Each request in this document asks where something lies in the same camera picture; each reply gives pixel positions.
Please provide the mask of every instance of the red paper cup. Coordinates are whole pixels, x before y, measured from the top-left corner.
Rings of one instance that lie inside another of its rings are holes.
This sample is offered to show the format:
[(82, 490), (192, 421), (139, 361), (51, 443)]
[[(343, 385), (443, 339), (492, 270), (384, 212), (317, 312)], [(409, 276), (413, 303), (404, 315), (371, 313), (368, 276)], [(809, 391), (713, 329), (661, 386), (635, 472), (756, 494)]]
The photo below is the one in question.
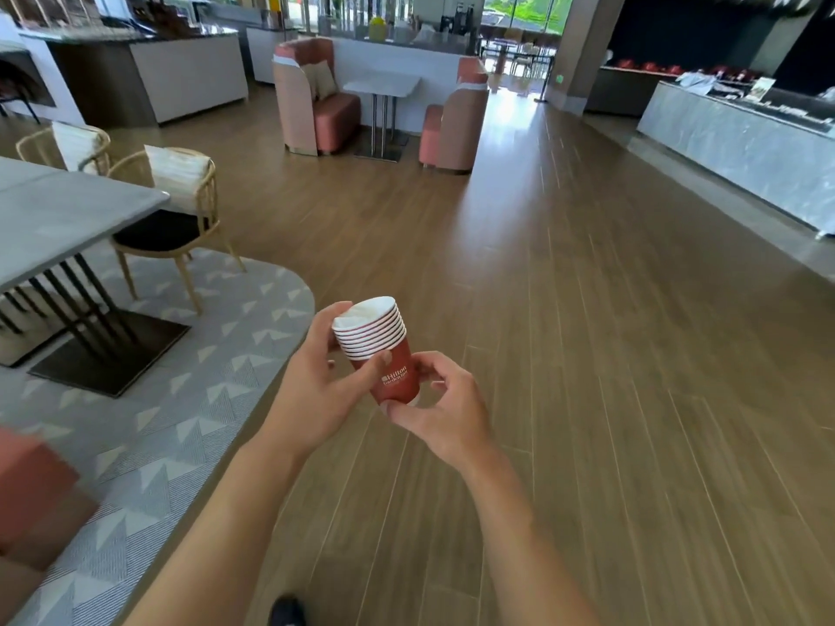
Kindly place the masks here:
[[(354, 369), (359, 369), (371, 355), (363, 359), (349, 358)], [(420, 395), (420, 376), (412, 361), (409, 341), (404, 336), (391, 349), (391, 363), (386, 367), (380, 381), (371, 388), (371, 396), (378, 404), (385, 400), (395, 400), (414, 405)]]
[(332, 328), (337, 334), (355, 336), (396, 311), (397, 303), (391, 296), (377, 296), (357, 303), (344, 314), (337, 316), (333, 320)]
[(362, 342), (355, 343), (353, 345), (346, 345), (345, 343), (339, 343), (339, 347), (345, 353), (358, 353), (360, 351), (366, 351), (369, 349), (380, 350), (381, 345), (389, 342), (390, 340), (396, 340), (399, 336), (402, 336), (406, 332), (406, 326), (402, 324), (392, 326), (385, 333), (380, 334), (379, 336), (374, 336), (373, 338), (369, 338), (368, 340), (364, 340)]
[(357, 343), (361, 343), (369, 338), (375, 338), (376, 334), (381, 333), (383, 331), (388, 331), (391, 326), (395, 326), (397, 324), (401, 324), (403, 319), (400, 317), (400, 312), (392, 312), (390, 315), (386, 316), (383, 320), (380, 320), (378, 323), (375, 323), (373, 326), (368, 327), (366, 330), (357, 332), (355, 334), (344, 335), (339, 331), (333, 332), (335, 336), (337, 336), (337, 340), (341, 345), (356, 345)]
[(398, 346), (403, 340), (406, 339), (406, 331), (403, 330), (399, 336), (396, 338), (391, 338), (391, 340), (385, 340), (374, 347), (369, 347), (363, 351), (345, 351), (342, 350), (342, 353), (345, 354), (345, 357), (349, 360), (366, 360), (376, 354), (378, 351), (385, 351), (386, 349), (394, 349)]

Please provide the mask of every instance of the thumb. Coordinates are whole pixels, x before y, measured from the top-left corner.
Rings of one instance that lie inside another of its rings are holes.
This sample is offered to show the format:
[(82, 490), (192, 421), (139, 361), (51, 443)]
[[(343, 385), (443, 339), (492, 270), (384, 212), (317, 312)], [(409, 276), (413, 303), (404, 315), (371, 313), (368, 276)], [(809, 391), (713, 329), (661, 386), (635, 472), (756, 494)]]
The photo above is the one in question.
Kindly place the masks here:
[(417, 429), (421, 415), (420, 409), (395, 400), (386, 400), (380, 406), (382, 407), (382, 411), (388, 416), (388, 419), (395, 424), (415, 435), (418, 433)]
[(366, 364), (348, 377), (339, 380), (339, 389), (347, 395), (348, 399), (359, 400), (364, 393), (377, 384), (389, 363), (391, 363), (391, 351), (374, 354)]

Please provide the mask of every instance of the hilton logo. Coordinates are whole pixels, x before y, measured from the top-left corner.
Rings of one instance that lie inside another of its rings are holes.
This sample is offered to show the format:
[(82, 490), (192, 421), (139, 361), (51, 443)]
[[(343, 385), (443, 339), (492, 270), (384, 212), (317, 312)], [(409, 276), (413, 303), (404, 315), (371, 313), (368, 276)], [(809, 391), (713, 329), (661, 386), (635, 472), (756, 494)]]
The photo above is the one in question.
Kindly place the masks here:
[(383, 384), (394, 384), (395, 382), (399, 382), (403, 378), (406, 377), (406, 368), (401, 367), (400, 369), (393, 371), (381, 378)]

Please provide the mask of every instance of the shoe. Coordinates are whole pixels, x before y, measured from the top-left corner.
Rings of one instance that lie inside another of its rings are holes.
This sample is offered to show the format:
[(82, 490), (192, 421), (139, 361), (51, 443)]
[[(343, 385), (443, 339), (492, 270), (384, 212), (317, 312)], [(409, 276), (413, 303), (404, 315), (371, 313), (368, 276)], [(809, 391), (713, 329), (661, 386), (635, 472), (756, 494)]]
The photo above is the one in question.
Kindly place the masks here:
[(272, 605), (269, 626), (307, 626), (305, 610), (295, 595), (282, 595)]

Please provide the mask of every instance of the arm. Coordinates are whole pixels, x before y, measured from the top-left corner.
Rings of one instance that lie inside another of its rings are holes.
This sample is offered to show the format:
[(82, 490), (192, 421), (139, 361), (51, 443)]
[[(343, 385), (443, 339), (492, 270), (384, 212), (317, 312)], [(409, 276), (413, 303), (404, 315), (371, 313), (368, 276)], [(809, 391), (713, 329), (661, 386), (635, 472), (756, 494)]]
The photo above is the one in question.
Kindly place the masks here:
[(522, 484), (493, 439), (473, 377), (437, 352), (415, 354), (414, 360), (444, 395), (428, 409), (387, 402), (387, 414), (464, 478), (478, 510), (505, 626), (600, 626), (554, 545), (537, 526)]
[(284, 497), (308, 455), (336, 432), (387, 364), (383, 354), (330, 381), (331, 323), (350, 306), (333, 304), (313, 319), (260, 431), (235, 453), (125, 626), (243, 623)]

